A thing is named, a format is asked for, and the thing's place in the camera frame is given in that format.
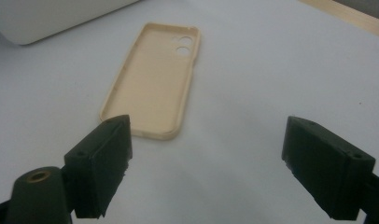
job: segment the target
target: phone case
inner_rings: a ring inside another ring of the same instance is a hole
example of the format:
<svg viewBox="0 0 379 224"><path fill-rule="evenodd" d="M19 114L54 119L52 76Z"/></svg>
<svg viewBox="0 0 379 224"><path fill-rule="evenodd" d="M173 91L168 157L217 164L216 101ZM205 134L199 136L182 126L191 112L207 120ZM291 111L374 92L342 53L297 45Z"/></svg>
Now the phone case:
<svg viewBox="0 0 379 224"><path fill-rule="evenodd" d="M180 130L200 44L196 27L145 25L100 112L129 114L132 135L167 140Z"/></svg>

